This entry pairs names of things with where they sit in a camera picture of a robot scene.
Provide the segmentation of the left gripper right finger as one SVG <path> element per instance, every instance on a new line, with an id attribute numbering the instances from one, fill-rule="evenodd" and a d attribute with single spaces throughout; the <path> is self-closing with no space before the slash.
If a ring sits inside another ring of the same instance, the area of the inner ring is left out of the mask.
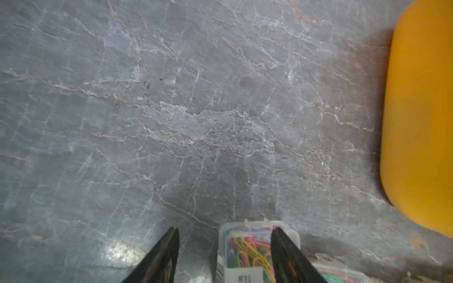
<path id="1" fill-rule="evenodd" d="M 281 228 L 273 229 L 270 246 L 276 283 L 327 283 Z"/>

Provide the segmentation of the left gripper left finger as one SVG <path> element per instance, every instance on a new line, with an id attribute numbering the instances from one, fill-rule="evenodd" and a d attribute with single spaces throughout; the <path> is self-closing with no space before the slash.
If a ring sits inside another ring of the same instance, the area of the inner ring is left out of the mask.
<path id="1" fill-rule="evenodd" d="M 179 229 L 169 228 L 122 283 L 173 283 L 179 239 Z"/>

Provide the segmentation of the eleventh clear paper clip box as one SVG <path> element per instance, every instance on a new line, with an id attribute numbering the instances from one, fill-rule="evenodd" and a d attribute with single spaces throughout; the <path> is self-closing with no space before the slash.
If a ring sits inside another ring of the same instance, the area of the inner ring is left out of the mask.
<path id="1" fill-rule="evenodd" d="M 283 221 L 229 222 L 220 227 L 217 283 L 274 283 L 271 234 L 281 228 L 300 247 L 300 236 Z"/>

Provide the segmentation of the yellow plastic storage tray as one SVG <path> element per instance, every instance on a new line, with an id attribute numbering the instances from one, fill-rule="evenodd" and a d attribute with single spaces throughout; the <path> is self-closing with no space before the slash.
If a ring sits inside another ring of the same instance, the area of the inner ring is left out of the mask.
<path id="1" fill-rule="evenodd" d="M 408 219 L 453 234 L 453 4 L 415 1 L 393 33 L 380 176 Z"/>

